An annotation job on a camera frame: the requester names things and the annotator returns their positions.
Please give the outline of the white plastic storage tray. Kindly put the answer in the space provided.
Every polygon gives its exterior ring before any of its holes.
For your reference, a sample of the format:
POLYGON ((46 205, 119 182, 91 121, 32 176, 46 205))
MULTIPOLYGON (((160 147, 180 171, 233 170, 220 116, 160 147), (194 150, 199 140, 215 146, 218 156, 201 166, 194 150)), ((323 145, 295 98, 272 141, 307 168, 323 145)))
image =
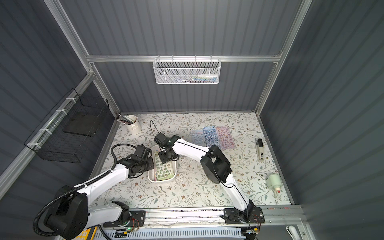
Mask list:
POLYGON ((159 152, 160 148, 155 145, 151 147, 154 168, 148 171, 147 177, 152 183, 165 183, 172 181, 177 174, 176 162, 162 163, 159 152))

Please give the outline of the green sticker sheet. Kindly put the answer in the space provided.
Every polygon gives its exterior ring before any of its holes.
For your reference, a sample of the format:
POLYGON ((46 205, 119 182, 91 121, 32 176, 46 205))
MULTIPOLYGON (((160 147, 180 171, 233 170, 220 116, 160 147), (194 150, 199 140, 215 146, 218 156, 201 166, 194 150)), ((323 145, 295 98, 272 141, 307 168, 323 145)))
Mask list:
POLYGON ((159 152, 155 152, 155 179, 156 181, 165 181, 169 180, 174 177, 175 171, 173 169, 172 164, 170 163, 165 163, 163 164, 159 152))

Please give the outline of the light blue sticker sheet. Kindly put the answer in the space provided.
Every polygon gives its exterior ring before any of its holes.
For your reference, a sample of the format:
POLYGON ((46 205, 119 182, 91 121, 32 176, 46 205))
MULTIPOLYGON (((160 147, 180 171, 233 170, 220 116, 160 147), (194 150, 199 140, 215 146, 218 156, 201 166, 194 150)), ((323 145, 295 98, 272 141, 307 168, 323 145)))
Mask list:
POLYGON ((195 145, 205 147, 205 136, 203 130, 192 130, 191 131, 191 142, 195 145))

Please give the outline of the pink 3D sticker sheet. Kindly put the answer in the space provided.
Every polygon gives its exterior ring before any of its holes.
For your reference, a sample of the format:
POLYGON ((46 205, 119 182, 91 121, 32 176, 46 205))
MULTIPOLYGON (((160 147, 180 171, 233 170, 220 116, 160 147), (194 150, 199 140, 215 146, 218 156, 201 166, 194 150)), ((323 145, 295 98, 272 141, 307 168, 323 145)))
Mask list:
POLYGON ((228 127, 219 126, 216 127, 216 131, 220 142, 220 148, 222 150, 231 150, 236 148, 235 141, 228 127))

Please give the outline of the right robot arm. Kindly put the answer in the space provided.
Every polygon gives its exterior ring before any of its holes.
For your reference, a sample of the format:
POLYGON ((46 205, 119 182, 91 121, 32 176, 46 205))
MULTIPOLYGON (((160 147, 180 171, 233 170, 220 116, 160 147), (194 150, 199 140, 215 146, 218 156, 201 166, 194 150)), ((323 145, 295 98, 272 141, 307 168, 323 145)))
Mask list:
POLYGON ((234 208, 244 217, 249 217, 255 205, 238 186, 231 163, 218 146, 212 145, 209 148, 198 146, 179 136, 169 138, 163 133, 158 133, 154 141, 161 149, 159 156, 163 163, 177 161, 180 156, 199 162, 207 178, 215 184, 222 185, 234 208))

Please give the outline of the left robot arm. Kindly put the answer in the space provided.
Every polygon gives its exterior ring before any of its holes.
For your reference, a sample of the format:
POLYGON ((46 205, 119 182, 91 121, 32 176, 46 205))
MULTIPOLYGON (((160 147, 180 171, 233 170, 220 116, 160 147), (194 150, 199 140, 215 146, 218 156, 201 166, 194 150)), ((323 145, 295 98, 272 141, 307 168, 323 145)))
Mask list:
POLYGON ((133 220, 128 205, 112 201, 103 206, 91 204, 111 187, 127 179, 135 179, 154 168, 152 150, 144 145, 130 146, 134 153, 118 159, 111 147, 113 165, 104 173, 74 187, 64 186, 55 198, 36 215, 33 230, 44 237, 61 236, 74 239, 83 230, 111 222, 125 227, 133 220))

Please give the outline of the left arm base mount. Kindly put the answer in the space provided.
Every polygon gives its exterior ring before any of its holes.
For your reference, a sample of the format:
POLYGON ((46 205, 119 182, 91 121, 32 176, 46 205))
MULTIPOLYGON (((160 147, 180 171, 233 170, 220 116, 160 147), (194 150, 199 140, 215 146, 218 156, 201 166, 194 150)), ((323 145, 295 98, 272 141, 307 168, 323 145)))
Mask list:
POLYGON ((146 211, 130 211, 123 213, 118 220, 103 224, 104 228, 128 228, 143 227, 146 218, 146 211))

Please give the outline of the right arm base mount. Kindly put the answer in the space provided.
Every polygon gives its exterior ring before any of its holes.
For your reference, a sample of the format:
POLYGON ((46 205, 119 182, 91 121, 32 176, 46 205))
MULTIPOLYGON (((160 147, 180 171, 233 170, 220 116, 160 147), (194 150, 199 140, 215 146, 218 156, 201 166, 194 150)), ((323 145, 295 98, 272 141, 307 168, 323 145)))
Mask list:
POLYGON ((265 218, 261 208, 253 207, 252 210, 239 211, 235 208, 226 208, 224 209, 223 215, 221 218, 225 221, 227 225, 232 224, 264 224, 265 218))

